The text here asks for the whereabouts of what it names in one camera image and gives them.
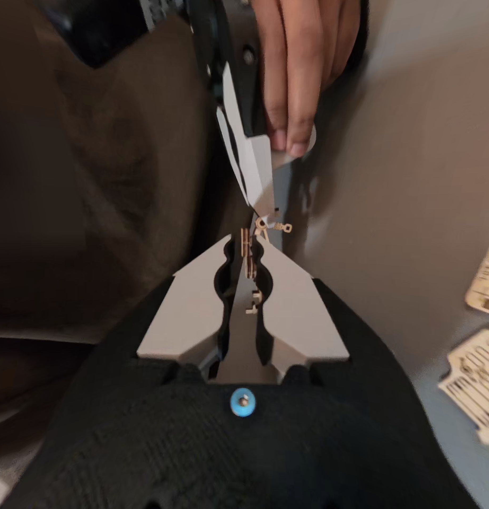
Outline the full wooden puzzle sheet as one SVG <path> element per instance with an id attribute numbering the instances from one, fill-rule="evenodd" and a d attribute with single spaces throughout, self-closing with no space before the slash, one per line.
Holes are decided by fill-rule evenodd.
<path id="1" fill-rule="evenodd" d="M 465 303 L 489 314 L 489 247 L 465 294 Z"/>

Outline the wooden motorcycle model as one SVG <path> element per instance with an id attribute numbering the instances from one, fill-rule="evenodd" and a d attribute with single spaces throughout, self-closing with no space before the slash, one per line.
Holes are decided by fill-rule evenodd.
<path id="1" fill-rule="evenodd" d="M 255 279 L 257 276 L 257 267 L 255 261 L 253 259 L 252 253 L 252 234 L 250 233 L 249 228 L 241 228 L 240 233 L 240 245 L 241 245 L 241 257 L 244 262 L 244 273 L 246 279 L 256 283 Z M 252 303 L 249 308 L 245 310 L 247 315 L 257 315 L 259 312 L 259 307 L 263 303 L 263 293 L 256 286 L 254 290 L 252 290 Z"/>

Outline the person's left hand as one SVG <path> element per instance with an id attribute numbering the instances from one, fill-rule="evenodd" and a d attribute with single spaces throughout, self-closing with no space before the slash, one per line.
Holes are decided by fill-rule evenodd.
<path id="1" fill-rule="evenodd" d="M 271 147 L 305 155 L 321 93 L 357 55 L 366 1 L 252 1 Z"/>

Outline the wooden shock absorber link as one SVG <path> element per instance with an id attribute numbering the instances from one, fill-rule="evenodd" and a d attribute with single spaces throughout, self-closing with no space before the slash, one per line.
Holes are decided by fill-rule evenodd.
<path id="1" fill-rule="evenodd" d="M 254 235 L 256 237 L 263 237 L 265 241 L 270 242 L 268 232 L 270 230 L 281 231 L 287 234 L 292 232 L 292 225 L 289 223 L 281 223 L 281 222 L 267 222 L 264 218 L 258 217 L 255 220 L 255 229 Z"/>

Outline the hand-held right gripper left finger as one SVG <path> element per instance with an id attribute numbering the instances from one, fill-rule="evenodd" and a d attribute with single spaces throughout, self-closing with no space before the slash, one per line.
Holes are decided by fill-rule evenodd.
<path id="1" fill-rule="evenodd" d="M 234 239 L 226 235 L 178 270 L 136 354 L 196 366 L 215 377 L 228 352 Z"/>

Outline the slotted wooden sheet offcut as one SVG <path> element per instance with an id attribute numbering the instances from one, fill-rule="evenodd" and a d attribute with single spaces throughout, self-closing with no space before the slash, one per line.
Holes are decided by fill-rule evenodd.
<path id="1" fill-rule="evenodd" d="M 489 446 L 489 329 L 482 329 L 448 355 L 450 370 L 438 384 L 474 423 Z"/>

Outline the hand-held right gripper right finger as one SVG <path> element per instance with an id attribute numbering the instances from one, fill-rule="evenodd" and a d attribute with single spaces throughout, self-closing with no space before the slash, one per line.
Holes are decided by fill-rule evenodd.
<path id="1" fill-rule="evenodd" d="M 284 377 L 292 366 L 350 358 L 311 275 L 263 237 L 255 238 L 258 317 L 255 348 L 262 366 Z"/>

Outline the person's olive clothing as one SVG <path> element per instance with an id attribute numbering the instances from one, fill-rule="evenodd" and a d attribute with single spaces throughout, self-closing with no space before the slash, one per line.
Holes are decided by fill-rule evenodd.
<path id="1" fill-rule="evenodd" d="M 97 343 L 242 206 L 188 25 L 101 69 L 40 1 L 0 1 L 0 484 Z"/>

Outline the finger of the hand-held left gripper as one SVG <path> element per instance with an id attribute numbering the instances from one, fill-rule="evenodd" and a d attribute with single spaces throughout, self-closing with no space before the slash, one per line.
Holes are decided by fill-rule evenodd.
<path id="1" fill-rule="evenodd" d="M 237 143 L 239 165 L 246 183 L 250 207 L 267 222 L 277 221 L 273 189 L 272 156 L 269 137 L 247 137 L 239 112 L 237 94 L 228 63 L 222 73 L 223 110 Z"/>
<path id="2" fill-rule="evenodd" d="M 242 174 L 240 165 L 239 165 L 239 155 L 237 151 L 237 143 L 235 141 L 233 132 L 229 126 L 228 118 L 225 114 L 225 111 L 221 106 L 217 106 L 216 108 L 216 118 L 219 125 L 219 130 L 222 136 L 222 140 L 225 146 L 225 149 L 228 154 L 228 159 L 231 165 L 231 168 L 234 172 L 236 180 L 238 182 L 238 186 L 241 190 L 241 193 L 244 197 L 245 203 L 247 206 L 250 206 L 250 202 L 248 200 L 248 194 L 246 193 L 246 183 L 244 176 Z"/>

